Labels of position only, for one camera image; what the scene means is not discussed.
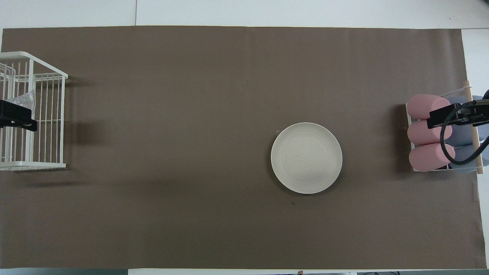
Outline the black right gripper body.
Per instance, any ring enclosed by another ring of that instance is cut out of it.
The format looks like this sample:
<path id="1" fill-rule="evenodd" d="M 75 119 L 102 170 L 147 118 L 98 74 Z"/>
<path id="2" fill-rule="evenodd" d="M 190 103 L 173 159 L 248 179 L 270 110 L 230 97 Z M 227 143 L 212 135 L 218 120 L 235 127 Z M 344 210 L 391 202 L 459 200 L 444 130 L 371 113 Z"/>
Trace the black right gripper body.
<path id="1" fill-rule="evenodd" d="M 489 122 L 489 100 L 479 99 L 463 104 L 451 104 L 429 113 L 427 126 L 429 129 L 447 125 L 472 125 L 474 127 Z"/>

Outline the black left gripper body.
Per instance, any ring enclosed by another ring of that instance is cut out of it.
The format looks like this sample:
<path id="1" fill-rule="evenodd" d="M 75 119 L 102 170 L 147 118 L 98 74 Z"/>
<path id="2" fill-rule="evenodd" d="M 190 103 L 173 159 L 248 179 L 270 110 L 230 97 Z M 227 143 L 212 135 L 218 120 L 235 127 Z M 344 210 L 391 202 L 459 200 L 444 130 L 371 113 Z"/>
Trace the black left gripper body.
<path id="1" fill-rule="evenodd" d="M 29 108 L 1 100 L 0 101 L 0 128 L 22 128 L 31 132 L 38 131 L 38 122 L 32 119 Z"/>

